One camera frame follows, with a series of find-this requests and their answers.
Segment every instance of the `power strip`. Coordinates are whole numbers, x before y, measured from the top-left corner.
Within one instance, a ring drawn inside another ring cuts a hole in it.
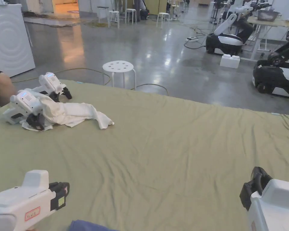
[[[198,41],[199,39],[197,37],[188,37],[185,41],[186,42],[196,42]]]

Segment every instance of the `olive green fabric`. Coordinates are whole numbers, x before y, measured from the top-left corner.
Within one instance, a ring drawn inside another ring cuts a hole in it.
[[[115,125],[34,132],[4,122],[0,109],[0,191],[32,169],[70,183],[66,207],[39,231],[76,219],[121,231],[247,231],[239,194],[252,168],[289,181],[289,116],[63,82],[70,102],[92,104]]]

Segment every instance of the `orange floor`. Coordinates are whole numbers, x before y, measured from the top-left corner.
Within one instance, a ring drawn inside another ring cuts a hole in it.
[[[55,13],[65,14],[68,11],[78,11],[78,3],[66,3],[55,5]]]

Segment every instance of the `yellow cable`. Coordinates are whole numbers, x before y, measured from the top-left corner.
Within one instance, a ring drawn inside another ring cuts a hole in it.
[[[58,72],[54,72],[54,74],[56,74],[56,73],[60,73],[60,72],[67,72],[68,70],[77,70],[77,69],[87,69],[87,70],[93,70],[93,71],[98,72],[98,73],[102,73],[102,72],[100,72],[99,70],[94,70],[94,69],[85,68],[85,67],[78,67],[78,68],[71,68],[71,69],[66,69],[66,70],[60,70],[60,71],[58,71]],[[110,82],[111,78],[110,78],[110,76],[107,75],[107,74],[104,74],[104,75],[106,75],[106,76],[109,77],[108,82],[106,82],[106,83],[104,84],[104,85],[107,85],[107,84]],[[25,81],[28,81],[28,80],[38,79],[38,78],[39,78],[39,77],[34,77],[34,78],[31,78],[31,79],[25,79],[25,80],[14,81],[13,83],[15,83],[15,82],[25,82]],[[137,86],[137,87],[141,87],[141,86],[145,86],[145,85],[154,85],[154,86],[161,87],[161,88],[163,88],[163,89],[166,90],[167,95],[169,96],[169,93],[168,93],[167,88],[166,88],[166,87],[163,87],[163,86],[161,86],[161,85],[158,85],[158,84],[142,84],[142,85],[139,85],[139,86]]]
[[[60,72],[66,72],[66,71],[68,71],[68,70],[77,70],[77,69],[87,69],[87,70],[93,70],[93,71],[98,72],[98,73],[102,73],[102,72],[100,72],[99,70],[94,70],[94,69],[85,68],[85,67],[78,67],[78,68],[71,68],[71,69],[66,69],[66,70],[60,70],[60,71],[58,71],[58,72],[54,72],[54,74],[60,73]],[[106,83],[104,84],[104,85],[107,85],[107,84],[110,82],[110,76],[107,75],[107,74],[104,74],[104,75],[108,76],[108,78],[109,78],[108,82],[106,82]],[[28,81],[28,80],[38,79],[38,78],[39,78],[39,77],[34,77],[34,78],[31,78],[31,79],[14,81],[14,82],[12,82],[12,83],[15,83],[15,82],[25,82],[25,81]]]

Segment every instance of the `polished gray floor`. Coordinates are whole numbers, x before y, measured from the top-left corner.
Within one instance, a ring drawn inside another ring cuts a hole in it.
[[[135,66],[137,85],[162,85],[172,97],[289,114],[288,98],[260,94],[252,86],[255,63],[242,60],[238,69],[220,67],[221,56],[206,54],[205,48],[190,50],[183,46],[187,37],[196,36],[196,32],[185,24],[198,24],[198,28],[204,32],[211,31],[212,24],[208,23],[211,9],[212,6],[198,6],[191,0],[190,6],[179,18],[180,21],[170,22],[169,25],[165,23],[163,29],[156,28],[156,23],[151,19],[133,26],[124,25],[121,21],[120,29],[115,25],[109,29],[84,24],[61,28],[28,24],[36,68],[12,80],[24,80],[45,72],[78,67],[101,71],[106,62],[125,60]],[[250,54],[247,52],[243,55],[248,57]],[[60,79],[102,84],[101,74],[91,70],[70,70],[58,73],[57,76]],[[126,87],[132,88],[132,73],[129,73],[126,80]],[[16,87],[32,88],[37,84],[37,80],[30,80],[16,83]],[[123,87],[119,75],[116,76],[115,86]],[[137,90],[166,94],[158,86],[143,86]]]

